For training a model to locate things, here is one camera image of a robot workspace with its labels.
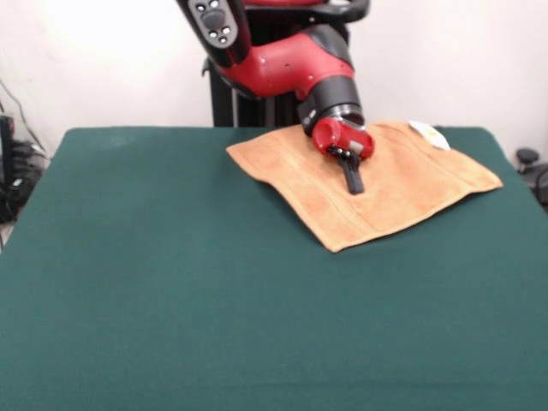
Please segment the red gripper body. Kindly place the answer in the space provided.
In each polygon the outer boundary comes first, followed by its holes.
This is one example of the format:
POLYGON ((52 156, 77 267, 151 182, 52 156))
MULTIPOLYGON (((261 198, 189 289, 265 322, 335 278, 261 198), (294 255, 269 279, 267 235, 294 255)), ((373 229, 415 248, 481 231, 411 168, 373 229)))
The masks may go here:
POLYGON ((364 126, 356 126, 342 118, 322 118, 312 131, 313 145, 324 155, 341 150, 359 159, 370 158, 375 151, 373 137, 364 126))

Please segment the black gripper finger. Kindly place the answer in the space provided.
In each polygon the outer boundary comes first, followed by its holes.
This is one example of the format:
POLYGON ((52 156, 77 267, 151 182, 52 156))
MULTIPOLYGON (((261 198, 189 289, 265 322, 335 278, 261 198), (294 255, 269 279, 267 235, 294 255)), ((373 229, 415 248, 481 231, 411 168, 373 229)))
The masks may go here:
POLYGON ((348 191, 352 195, 361 194, 362 179, 359 172, 360 157, 355 152, 338 146, 330 146, 327 152, 342 168, 348 191))
POLYGON ((348 152, 348 188, 351 193, 364 193, 365 188, 360 176, 360 156, 353 151, 348 152))

